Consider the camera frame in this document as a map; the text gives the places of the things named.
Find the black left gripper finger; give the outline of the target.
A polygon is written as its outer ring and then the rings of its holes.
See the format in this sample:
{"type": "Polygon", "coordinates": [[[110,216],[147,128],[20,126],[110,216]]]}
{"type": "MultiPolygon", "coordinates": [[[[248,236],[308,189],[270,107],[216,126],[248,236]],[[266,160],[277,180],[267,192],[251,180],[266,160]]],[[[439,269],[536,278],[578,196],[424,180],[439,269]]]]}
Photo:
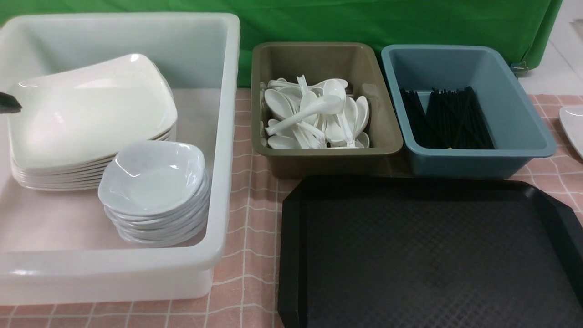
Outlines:
{"type": "Polygon", "coordinates": [[[0,92],[0,113],[1,114],[11,114],[19,113],[22,110],[21,104],[17,99],[4,92],[0,92]]]}

